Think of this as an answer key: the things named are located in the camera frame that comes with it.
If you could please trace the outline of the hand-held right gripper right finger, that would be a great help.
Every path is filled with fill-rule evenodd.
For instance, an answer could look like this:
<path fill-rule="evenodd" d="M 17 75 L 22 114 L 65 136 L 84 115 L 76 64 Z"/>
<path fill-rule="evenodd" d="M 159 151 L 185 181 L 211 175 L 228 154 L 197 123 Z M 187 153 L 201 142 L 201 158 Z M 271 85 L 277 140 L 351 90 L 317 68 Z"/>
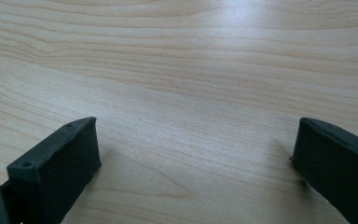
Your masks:
<path fill-rule="evenodd" d="M 293 165 L 351 224 L 358 224 L 358 136 L 334 124 L 302 118 Z"/>

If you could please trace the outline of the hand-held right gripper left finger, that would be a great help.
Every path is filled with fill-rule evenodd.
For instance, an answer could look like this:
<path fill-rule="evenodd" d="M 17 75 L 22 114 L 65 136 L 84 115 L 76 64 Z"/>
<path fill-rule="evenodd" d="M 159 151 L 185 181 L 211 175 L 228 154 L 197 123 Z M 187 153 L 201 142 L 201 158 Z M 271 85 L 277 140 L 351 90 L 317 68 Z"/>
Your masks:
<path fill-rule="evenodd" d="M 61 224 L 101 167 L 96 118 L 63 125 L 8 167 L 4 197 L 15 224 Z"/>

